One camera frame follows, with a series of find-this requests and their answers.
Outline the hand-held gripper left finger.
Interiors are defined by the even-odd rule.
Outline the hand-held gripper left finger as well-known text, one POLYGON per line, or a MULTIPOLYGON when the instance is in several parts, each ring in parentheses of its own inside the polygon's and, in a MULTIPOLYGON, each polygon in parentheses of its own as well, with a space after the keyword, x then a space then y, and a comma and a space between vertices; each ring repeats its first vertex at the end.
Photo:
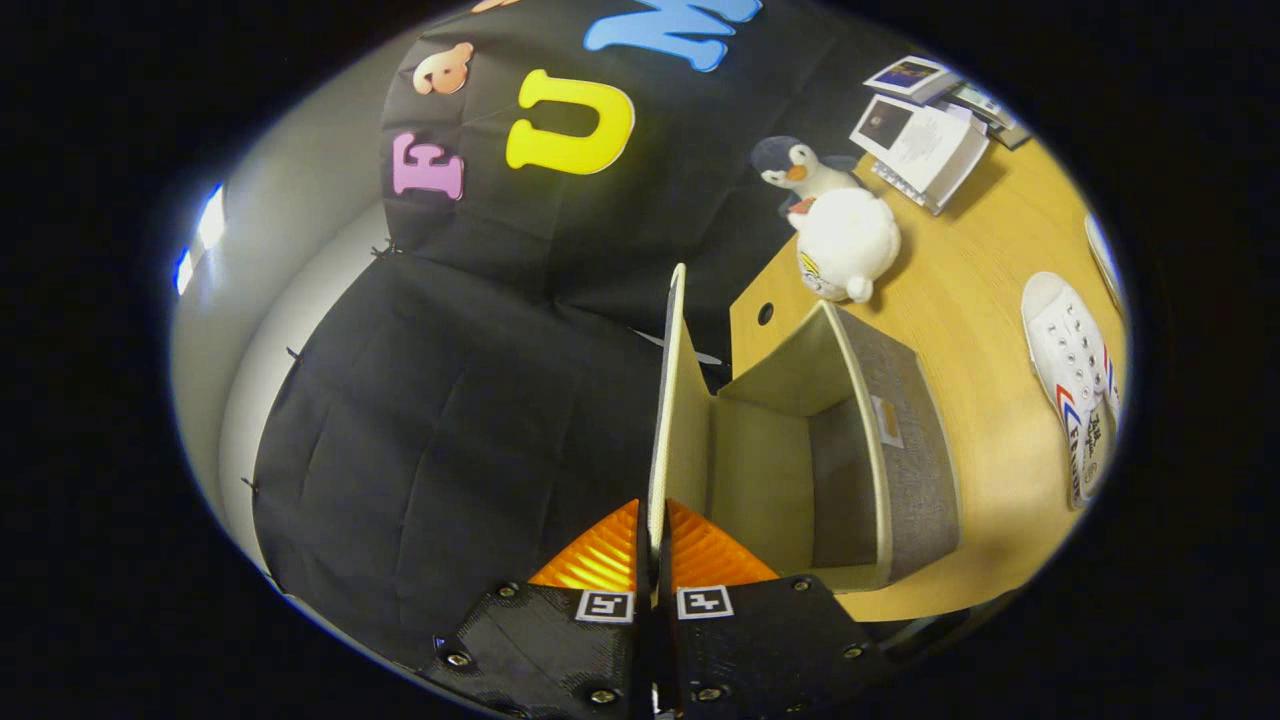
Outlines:
POLYGON ((431 684, 498 717, 653 717, 645 511, 625 502, 529 579, 480 594, 436 641, 431 684))

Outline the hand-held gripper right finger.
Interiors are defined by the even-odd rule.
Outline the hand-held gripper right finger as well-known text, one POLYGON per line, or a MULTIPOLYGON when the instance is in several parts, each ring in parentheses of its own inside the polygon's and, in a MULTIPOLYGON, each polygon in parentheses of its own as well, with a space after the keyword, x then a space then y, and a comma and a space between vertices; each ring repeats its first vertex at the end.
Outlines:
POLYGON ((663 719, 815 719, 893 671, 820 579, 773 571, 675 500, 659 570, 663 719))

